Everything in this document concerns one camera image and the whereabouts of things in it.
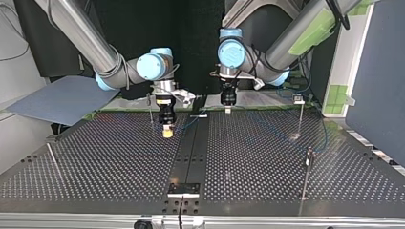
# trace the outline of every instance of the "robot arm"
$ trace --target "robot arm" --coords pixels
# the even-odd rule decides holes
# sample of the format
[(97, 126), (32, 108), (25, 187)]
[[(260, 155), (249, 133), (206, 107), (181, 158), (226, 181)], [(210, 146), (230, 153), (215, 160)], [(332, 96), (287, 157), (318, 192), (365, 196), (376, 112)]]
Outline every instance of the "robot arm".
[(265, 52), (252, 49), (243, 43), (242, 31), (240, 29), (222, 29), (220, 35), (220, 47), (218, 56), (221, 62), (218, 76), (224, 82), (222, 103), (225, 106), (232, 106), (236, 103), (236, 78), (250, 78), (256, 81), (255, 89), (260, 89), (265, 83), (273, 86), (281, 86), (289, 74), (289, 66), (296, 61), (300, 55), (310, 47), (294, 48), (299, 42), (310, 38), (312, 34), (306, 34), (315, 20), (322, 19), (322, 13), (332, 14), (334, 10), (340, 10), (340, 15), (346, 15), (361, 0), (311, 0), (299, 13), (294, 21), (281, 34), (271, 48)]
[(139, 59), (125, 61), (123, 56), (110, 46), (92, 24), (75, 0), (35, 0), (48, 14), (50, 23), (60, 29), (93, 65), (96, 81), (103, 90), (115, 90), (154, 81), (154, 94), (160, 107), (159, 121), (163, 124), (163, 136), (173, 135), (176, 122), (174, 105), (178, 95), (184, 104), (195, 96), (176, 89), (173, 55), (169, 48), (152, 49)]

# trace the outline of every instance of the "perforated metal table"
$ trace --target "perforated metal table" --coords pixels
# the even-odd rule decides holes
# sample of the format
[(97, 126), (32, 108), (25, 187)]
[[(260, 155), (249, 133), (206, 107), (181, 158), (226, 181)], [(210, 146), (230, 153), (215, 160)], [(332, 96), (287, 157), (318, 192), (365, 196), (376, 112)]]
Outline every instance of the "perforated metal table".
[[(149, 114), (98, 114), (52, 144), (55, 159), (44, 146), (0, 176), (0, 222), (9, 213), (405, 218), (403, 175), (316, 111), (305, 110), (296, 138), (298, 121), (297, 110), (179, 114), (165, 139)], [(169, 198), (172, 183), (198, 183), (200, 196)]]

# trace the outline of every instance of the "white wall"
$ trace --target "white wall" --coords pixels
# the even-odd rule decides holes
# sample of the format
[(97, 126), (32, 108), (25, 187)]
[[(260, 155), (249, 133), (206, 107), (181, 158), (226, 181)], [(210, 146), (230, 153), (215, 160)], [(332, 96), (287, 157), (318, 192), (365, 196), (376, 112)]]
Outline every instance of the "white wall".
[[(347, 85), (347, 96), (352, 95), (360, 58), (373, 16), (373, 8), (374, 5), (369, 6), (368, 12), (365, 15), (349, 16), (351, 22), (351, 29), (349, 31), (346, 31), (343, 27), (341, 28), (323, 104), (327, 104), (330, 85)], [(326, 117), (346, 117), (347, 110), (348, 105), (345, 106), (342, 114), (324, 113), (324, 115)]]
[[(0, 0), (13, 6), (12, 0)], [(14, 14), (1, 8), (13, 25), (21, 31)], [(15, 33), (0, 12), (0, 59), (22, 53), (27, 43)], [(5, 113), (4, 109), (16, 100), (45, 86), (39, 76), (31, 52), (17, 59), (0, 61), (0, 174), (31, 154), (45, 143), (50, 135), (50, 123)]]

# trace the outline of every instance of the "light blue joint cap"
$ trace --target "light blue joint cap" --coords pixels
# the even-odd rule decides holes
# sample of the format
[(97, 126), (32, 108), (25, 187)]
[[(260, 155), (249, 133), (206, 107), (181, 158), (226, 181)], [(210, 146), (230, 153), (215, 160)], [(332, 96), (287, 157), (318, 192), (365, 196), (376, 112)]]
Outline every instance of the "light blue joint cap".
[(267, 84), (271, 84), (271, 85), (276, 86), (276, 87), (281, 86), (281, 85), (284, 84), (284, 82), (286, 81), (288, 76), (289, 76), (289, 71), (284, 72), (276, 80), (271, 81), (271, 82), (269, 82)]
[(98, 84), (98, 87), (104, 91), (115, 91), (117, 89), (112, 88), (110, 86), (108, 86), (104, 80), (96, 73), (96, 82)]
[(221, 64), (230, 69), (241, 66), (245, 61), (245, 56), (244, 46), (234, 39), (225, 40), (218, 48), (218, 58), (220, 58)]
[(220, 29), (220, 38), (224, 38), (224, 37), (228, 37), (228, 36), (242, 37), (242, 30), (241, 29)]
[(147, 53), (137, 62), (137, 72), (146, 80), (158, 80), (166, 72), (164, 59), (156, 53)]
[(172, 50), (170, 48), (155, 48), (151, 50), (151, 53), (153, 54), (165, 54), (173, 57)]

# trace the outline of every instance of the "black curtain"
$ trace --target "black curtain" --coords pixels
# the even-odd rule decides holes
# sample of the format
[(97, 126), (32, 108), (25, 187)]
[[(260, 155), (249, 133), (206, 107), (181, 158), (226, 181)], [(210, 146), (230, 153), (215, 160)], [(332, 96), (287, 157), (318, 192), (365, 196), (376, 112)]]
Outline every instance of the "black curtain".
[[(215, 69), (219, 28), (224, 0), (93, 0), (109, 43), (129, 60), (150, 51), (169, 47), (175, 74), (181, 86), (194, 94), (217, 94), (218, 79), (209, 76)], [(151, 91), (150, 82), (121, 89), (123, 97), (135, 99)]]

